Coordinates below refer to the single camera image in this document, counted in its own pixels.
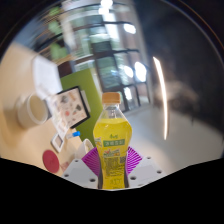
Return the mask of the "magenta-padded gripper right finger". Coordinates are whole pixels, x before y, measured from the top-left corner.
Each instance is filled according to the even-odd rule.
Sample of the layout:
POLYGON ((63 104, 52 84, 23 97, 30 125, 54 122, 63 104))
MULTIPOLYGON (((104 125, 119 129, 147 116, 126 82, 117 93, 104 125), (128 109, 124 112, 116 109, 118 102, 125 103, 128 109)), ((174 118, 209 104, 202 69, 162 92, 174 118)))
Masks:
POLYGON ((154 162, 151 156, 142 156, 132 147, 126 156, 126 177, 130 188, 139 188, 159 180, 166 173, 154 162))

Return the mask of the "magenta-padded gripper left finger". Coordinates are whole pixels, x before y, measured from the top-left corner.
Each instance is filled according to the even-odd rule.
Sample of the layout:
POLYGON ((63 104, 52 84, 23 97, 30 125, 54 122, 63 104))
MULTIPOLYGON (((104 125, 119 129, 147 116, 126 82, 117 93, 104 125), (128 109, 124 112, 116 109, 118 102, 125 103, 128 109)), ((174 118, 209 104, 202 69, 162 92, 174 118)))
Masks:
POLYGON ((97 189, 100 175, 100 159, 96 148, 81 159, 74 159, 62 177, 84 188, 97 189))

